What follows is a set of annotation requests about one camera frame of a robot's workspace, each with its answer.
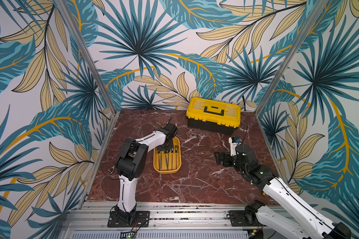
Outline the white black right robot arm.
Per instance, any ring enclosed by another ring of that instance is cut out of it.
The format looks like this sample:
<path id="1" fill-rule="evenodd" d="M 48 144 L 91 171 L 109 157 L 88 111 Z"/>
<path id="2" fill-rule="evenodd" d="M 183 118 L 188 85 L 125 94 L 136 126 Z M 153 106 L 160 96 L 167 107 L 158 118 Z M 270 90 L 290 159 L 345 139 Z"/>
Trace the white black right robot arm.
<path id="1" fill-rule="evenodd" d="M 260 164 L 248 145 L 234 142 L 230 152 L 216 152 L 214 156 L 218 165 L 234 168 L 293 218 L 289 220 L 255 200 L 244 210 L 248 224 L 258 222 L 288 239 L 351 238 L 351 230 L 344 223 L 333 222 L 305 202 L 270 167 Z"/>

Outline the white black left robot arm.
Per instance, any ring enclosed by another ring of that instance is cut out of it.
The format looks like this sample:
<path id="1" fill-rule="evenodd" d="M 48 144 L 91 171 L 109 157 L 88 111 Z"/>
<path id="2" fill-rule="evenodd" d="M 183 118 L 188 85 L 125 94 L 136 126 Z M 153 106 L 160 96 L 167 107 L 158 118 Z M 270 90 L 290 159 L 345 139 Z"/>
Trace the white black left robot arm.
<path id="1" fill-rule="evenodd" d="M 181 155 L 177 132 L 175 124 L 167 123 L 143 138 L 126 139 L 115 163 L 120 180 L 119 202 L 114 213 L 116 219 L 128 225 L 134 221 L 137 182 L 150 151 L 154 152 L 154 166 L 158 173 L 172 174 L 179 171 Z"/>

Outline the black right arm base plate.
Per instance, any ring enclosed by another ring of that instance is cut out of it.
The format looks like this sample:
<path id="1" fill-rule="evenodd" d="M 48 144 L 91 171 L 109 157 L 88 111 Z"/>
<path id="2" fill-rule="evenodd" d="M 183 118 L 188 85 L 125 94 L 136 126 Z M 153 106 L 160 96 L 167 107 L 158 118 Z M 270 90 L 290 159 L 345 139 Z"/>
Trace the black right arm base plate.
<path id="1" fill-rule="evenodd" d="M 264 227 L 259 223 L 254 212 L 248 210 L 232 210 L 226 215 L 232 227 Z"/>

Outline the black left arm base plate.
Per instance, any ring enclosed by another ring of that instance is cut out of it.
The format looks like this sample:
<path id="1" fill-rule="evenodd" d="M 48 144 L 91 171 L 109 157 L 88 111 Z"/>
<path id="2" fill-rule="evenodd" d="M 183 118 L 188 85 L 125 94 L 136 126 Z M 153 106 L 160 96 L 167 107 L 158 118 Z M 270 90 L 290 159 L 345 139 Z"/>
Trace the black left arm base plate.
<path id="1" fill-rule="evenodd" d="M 149 226 L 150 211 L 131 211 L 123 212 L 116 208 L 110 212 L 107 227 L 108 228 L 146 228 Z"/>

